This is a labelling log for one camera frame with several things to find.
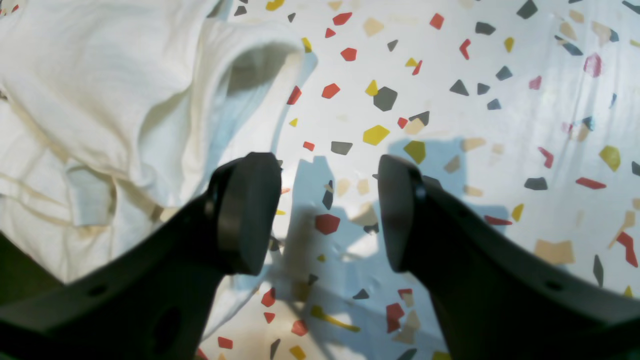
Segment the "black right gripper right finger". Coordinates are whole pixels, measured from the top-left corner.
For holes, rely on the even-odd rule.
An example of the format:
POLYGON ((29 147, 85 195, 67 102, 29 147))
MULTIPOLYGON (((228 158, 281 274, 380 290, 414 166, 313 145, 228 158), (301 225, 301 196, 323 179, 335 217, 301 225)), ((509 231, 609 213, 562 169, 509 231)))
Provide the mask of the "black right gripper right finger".
POLYGON ((394 272, 427 289, 453 360, 637 360, 639 301, 544 262, 394 155, 378 164, 394 272))

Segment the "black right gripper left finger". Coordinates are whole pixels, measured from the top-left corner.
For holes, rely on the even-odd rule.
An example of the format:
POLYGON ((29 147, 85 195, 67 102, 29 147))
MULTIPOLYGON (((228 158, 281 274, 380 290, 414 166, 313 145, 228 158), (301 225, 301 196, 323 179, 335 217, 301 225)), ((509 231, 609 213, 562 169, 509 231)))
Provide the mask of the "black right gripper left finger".
POLYGON ((270 152, 220 166, 205 193, 126 254, 1 308, 3 360, 192 360, 218 285, 260 274, 281 195, 270 152))

